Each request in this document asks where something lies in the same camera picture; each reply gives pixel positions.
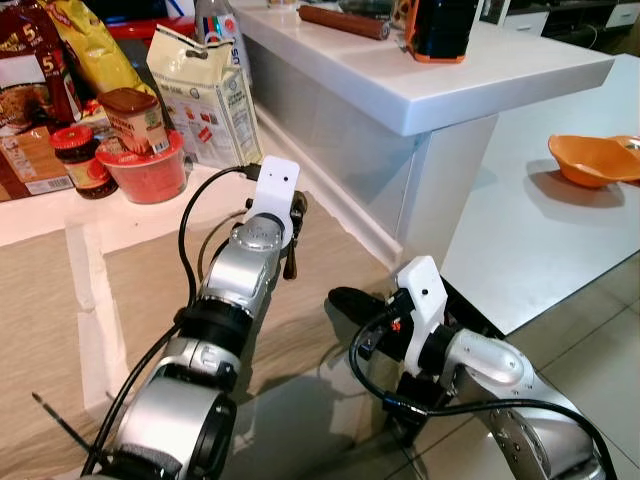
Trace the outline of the brown wooden spoon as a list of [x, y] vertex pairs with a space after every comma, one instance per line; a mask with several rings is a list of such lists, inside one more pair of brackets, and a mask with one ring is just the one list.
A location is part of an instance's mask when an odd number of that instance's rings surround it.
[[[305, 212], [306, 214], [307, 210], [308, 200], [305, 193], [294, 192], [291, 201], [291, 210], [289, 210], [289, 212]], [[288, 241], [282, 253], [282, 276], [285, 280], [294, 280], [297, 278], [297, 244], [289, 244]]]

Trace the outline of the black table base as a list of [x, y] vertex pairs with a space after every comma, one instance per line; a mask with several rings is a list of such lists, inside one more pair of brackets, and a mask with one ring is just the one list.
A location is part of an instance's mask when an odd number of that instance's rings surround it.
[[506, 334], [495, 326], [479, 308], [472, 305], [461, 292], [458, 292], [447, 279], [442, 279], [447, 302], [445, 302], [445, 324], [465, 328], [498, 340], [506, 339]]

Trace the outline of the white paper flour bag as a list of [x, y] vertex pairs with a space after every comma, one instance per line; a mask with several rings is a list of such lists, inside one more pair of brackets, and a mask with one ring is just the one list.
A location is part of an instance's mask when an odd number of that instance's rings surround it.
[[261, 163], [255, 110], [232, 40], [202, 45], [159, 26], [147, 65], [184, 151], [197, 164], [223, 169]]

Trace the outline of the red plastic bowl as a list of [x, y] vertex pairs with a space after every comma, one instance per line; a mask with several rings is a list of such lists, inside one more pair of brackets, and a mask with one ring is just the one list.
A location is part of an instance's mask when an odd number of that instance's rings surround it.
[[95, 157], [132, 204], [160, 204], [177, 197], [186, 188], [184, 140], [168, 131], [170, 146], [160, 154], [137, 154], [123, 146], [118, 137], [106, 138]]

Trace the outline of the brown lidded spread tub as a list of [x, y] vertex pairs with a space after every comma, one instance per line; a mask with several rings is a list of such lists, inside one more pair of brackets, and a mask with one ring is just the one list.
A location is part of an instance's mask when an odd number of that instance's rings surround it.
[[97, 96], [116, 137], [134, 154], [163, 154], [172, 147], [163, 108], [151, 93], [116, 88]]

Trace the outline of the white raised counter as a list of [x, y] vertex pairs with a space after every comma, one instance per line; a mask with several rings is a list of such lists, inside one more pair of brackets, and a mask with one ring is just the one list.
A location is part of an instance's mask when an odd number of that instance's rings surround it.
[[602, 86], [603, 52], [485, 22], [465, 59], [426, 64], [394, 40], [230, 0], [273, 154], [292, 157], [334, 218], [389, 270], [442, 262], [499, 116]]

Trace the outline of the brown wooden rolling pin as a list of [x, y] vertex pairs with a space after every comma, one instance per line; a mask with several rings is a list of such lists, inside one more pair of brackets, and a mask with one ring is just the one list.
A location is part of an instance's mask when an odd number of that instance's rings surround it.
[[390, 24], [385, 20], [365, 17], [343, 12], [335, 12], [332, 9], [317, 8], [317, 6], [298, 6], [297, 14], [301, 20], [308, 23], [325, 26], [338, 31], [351, 33], [371, 40], [384, 41], [390, 36]]

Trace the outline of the white labelled drink bottle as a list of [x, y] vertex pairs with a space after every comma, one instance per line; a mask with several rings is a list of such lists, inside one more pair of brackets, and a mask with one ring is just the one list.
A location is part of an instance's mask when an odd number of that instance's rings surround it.
[[195, 38], [202, 45], [229, 42], [241, 54], [241, 29], [228, 0], [195, 0], [195, 22]]

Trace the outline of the black and orange appliance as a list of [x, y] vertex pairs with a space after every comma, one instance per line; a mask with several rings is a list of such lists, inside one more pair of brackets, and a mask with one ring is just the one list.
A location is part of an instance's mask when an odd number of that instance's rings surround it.
[[483, 0], [408, 0], [404, 41], [419, 63], [461, 63]]

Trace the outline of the red plastic container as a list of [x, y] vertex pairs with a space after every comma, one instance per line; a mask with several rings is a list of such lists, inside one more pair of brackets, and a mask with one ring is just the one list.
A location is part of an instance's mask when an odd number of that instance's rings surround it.
[[116, 40], [140, 40], [148, 42], [155, 35], [157, 27], [166, 27], [191, 36], [196, 31], [196, 20], [193, 17], [166, 17], [138, 20], [106, 20], [111, 36]]

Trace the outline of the orange plastic bowl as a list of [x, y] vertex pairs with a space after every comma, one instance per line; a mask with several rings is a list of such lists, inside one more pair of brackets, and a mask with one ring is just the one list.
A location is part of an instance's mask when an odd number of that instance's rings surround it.
[[553, 134], [548, 140], [548, 148], [559, 173], [576, 186], [599, 189], [640, 179], [640, 160], [634, 148], [634, 137]]

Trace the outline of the yellow snack bag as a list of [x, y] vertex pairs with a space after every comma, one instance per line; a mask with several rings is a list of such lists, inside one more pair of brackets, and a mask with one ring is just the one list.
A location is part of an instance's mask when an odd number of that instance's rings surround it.
[[155, 95], [111, 37], [108, 27], [82, 0], [37, 0], [37, 3], [50, 15], [60, 40], [76, 59], [78, 72], [90, 83], [93, 92], [129, 88]]

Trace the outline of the thin dark chopstick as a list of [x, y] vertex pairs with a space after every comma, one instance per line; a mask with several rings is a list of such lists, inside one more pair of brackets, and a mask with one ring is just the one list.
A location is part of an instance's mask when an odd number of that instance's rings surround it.
[[84, 451], [84, 453], [90, 453], [90, 443], [88, 443], [87, 440], [84, 439], [83, 436], [79, 434], [78, 431], [74, 429], [73, 426], [70, 425], [69, 422], [65, 420], [64, 417], [61, 416], [60, 413], [56, 411], [44, 397], [40, 396], [40, 394], [36, 392], [31, 392], [29, 394], [31, 394], [33, 401], [35, 401], [38, 406], [40, 406], [42, 410], [51, 417], [51, 420], [54, 421], [65, 434], [70, 436], [70, 439], [72, 439], [73, 442], [76, 443], [82, 451]]

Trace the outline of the red instant noodle multipack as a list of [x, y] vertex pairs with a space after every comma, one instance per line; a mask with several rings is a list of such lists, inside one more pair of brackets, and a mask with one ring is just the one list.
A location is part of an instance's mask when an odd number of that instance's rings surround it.
[[72, 60], [36, 0], [0, 0], [0, 137], [81, 120]]

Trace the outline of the low white tv bench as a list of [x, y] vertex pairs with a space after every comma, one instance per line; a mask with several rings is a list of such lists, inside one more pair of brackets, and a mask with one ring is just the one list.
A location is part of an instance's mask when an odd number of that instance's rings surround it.
[[639, 12], [640, 0], [508, 0], [497, 24], [596, 49], [630, 32]]

